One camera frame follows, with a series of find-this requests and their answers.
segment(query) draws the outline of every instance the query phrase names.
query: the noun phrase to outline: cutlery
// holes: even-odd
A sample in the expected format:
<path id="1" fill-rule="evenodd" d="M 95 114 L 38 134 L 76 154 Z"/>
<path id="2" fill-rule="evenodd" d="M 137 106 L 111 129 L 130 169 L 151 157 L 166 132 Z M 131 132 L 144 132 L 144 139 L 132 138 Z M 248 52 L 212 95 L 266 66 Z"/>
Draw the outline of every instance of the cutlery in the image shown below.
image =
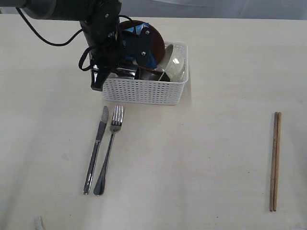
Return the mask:
<path id="1" fill-rule="evenodd" d="M 96 166 L 97 155 L 98 155 L 98 152 L 99 152 L 99 147 L 100 147 L 102 137 L 105 133 L 108 117 L 109 117 L 109 110 L 105 106 L 104 109 L 103 109 L 103 112 L 102 112 L 100 122 L 99 122 L 98 132 L 97 132 L 95 145 L 94 145 L 94 149 L 93 149 L 93 153 L 92 153 L 92 157 L 91 157 L 91 161 L 90 161 L 90 166 L 88 168 L 88 172 L 87 172 L 87 176 L 86 176 L 86 181 L 85 181 L 85 185 L 84 185 L 84 189 L 83 189 L 84 195 L 88 195 L 89 192 L 90 192 L 90 189 L 91 189 L 93 174 L 94 174 L 95 166 Z"/>
<path id="2" fill-rule="evenodd" d="M 110 131 L 112 132 L 109 146 L 107 148 L 106 152 L 106 158 L 104 165 L 101 169 L 101 172 L 99 174 L 99 178 L 97 180 L 95 189 L 94 189 L 94 194 L 96 196 L 100 196 L 104 193 L 105 191 L 105 186 L 106 186 L 106 172 L 107 172 L 107 166 L 110 158 L 110 153 L 113 145 L 113 140 L 114 136 L 117 132 L 120 131 L 121 125 L 123 123 L 123 118 L 124 118 L 124 107 L 122 105 L 117 105 L 115 106 L 114 113 L 113 113 L 113 118 L 112 118 L 112 123 L 110 127 Z"/>

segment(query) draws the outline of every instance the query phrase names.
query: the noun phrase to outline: wooden chopstick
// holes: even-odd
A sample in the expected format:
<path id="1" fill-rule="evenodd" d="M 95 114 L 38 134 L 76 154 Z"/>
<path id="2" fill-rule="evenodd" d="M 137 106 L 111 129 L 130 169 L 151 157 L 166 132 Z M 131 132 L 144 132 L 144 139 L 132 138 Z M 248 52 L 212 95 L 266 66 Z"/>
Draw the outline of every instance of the wooden chopstick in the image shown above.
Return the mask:
<path id="1" fill-rule="evenodd" d="M 273 206 L 274 206 L 277 126 L 278 126 L 278 112 L 276 112 L 275 115 L 274 115 L 274 135 L 273 135 L 271 189 L 270 189 L 270 211 L 271 212 L 273 212 Z"/>
<path id="2" fill-rule="evenodd" d="M 278 113 L 278 125 L 277 125 L 277 140 L 276 140 L 276 165 L 275 165 L 274 203 L 273 203 L 274 211 L 276 211 L 276 208 L 277 208 L 281 125 L 282 125 L 282 113 L 279 112 Z"/>

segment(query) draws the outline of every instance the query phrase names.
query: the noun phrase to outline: black cable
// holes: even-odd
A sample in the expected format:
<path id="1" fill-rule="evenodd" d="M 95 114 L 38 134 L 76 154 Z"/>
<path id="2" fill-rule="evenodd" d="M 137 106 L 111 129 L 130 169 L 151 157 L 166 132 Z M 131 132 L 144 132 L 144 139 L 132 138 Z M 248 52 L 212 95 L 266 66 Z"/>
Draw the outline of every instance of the black cable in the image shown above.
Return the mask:
<path id="1" fill-rule="evenodd" d="M 126 18 L 126 19 L 128 19 L 128 20 L 132 23 L 132 25 L 133 25 L 133 33 L 136 34 L 136 25 L 135 25 L 135 22 L 134 22 L 130 17 L 128 17 L 128 16 L 126 16 L 126 15 L 119 15 L 119 17 L 120 17 L 120 18 Z"/>
<path id="2" fill-rule="evenodd" d="M 22 11 L 19 8 L 16 8 L 16 10 L 18 11 L 18 13 L 20 14 L 20 16 L 23 18 L 23 20 L 25 21 L 25 23 L 30 27 L 30 29 L 33 31 L 33 33 L 43 42 L 47 43 L 48 45 L 51 46 L 66 46 L 68 45 L 70 42 L 72 42 L 73 39 L 75 39 L 75 37 L 81 33 L 83 30 L 79 30 L 78 32 L 76 32 L 67 42 L 65 43 L 61 43 L 61 44 L 57 44 L 57 43 L 52 43 L 50 41 L 47 41 L 46 39 L 44 39 L 35 29 L 34 27 L 31 25 L 31 23 L 27 20 L 27 18 L 24 16 L 24 14 L 22 13 Z"/>

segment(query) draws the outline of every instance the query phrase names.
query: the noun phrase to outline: gray wall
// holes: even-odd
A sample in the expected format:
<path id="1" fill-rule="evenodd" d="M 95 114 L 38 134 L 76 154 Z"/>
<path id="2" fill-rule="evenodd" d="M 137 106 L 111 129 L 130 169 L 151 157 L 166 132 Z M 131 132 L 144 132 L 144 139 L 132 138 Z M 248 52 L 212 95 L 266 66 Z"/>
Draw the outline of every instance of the gray wall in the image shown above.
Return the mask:
<path id="1" fill-rule="evenodd" d="M 2 9 L 5 13 L 14 9 Z M 123 0 L 128 16 L 307 19 L 307 0 Z"/>

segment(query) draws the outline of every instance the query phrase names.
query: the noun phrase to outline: knife blade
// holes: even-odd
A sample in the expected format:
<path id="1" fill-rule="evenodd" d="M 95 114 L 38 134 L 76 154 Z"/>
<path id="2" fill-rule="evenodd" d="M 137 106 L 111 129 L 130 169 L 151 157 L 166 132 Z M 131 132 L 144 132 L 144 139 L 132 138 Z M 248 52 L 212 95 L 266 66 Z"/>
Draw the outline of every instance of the knife blade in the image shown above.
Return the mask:
<path id="1" fill-rule="evenodd" d="M 97 156 L 98 156 L 98 152 L 99 152 L 99 147 L 100 147 L 102 137 L 103 137 L 105 130 L 106 130 L 106 124 L 107 124 L 108 117 L 109 117 L 109 110 L 105 106 L 104 109 L 103 109 L 103 112 L 102 112 L 100 122 L 99 122 L 99 127 L 98 127 L 96 140 L 95 140 L 95 144 L 94 144 L 94 149 L 93 149 L 93 153 L 92 153 L 92 157 L 91 157 L 91 161 L 90 161 L 90 166 L 88 168 L 88 172 L 87 172 L 87 176 L 86 176 L 86 181 L 85 181 L 85 185 L 84 185 L 84 189 L 83 189 L 84 195 L 88 195 L 89 192 L 90 192 L 90 189 L 91 189 L 93 174 L 94 174 L 94 171 L 95 171 Z"/>

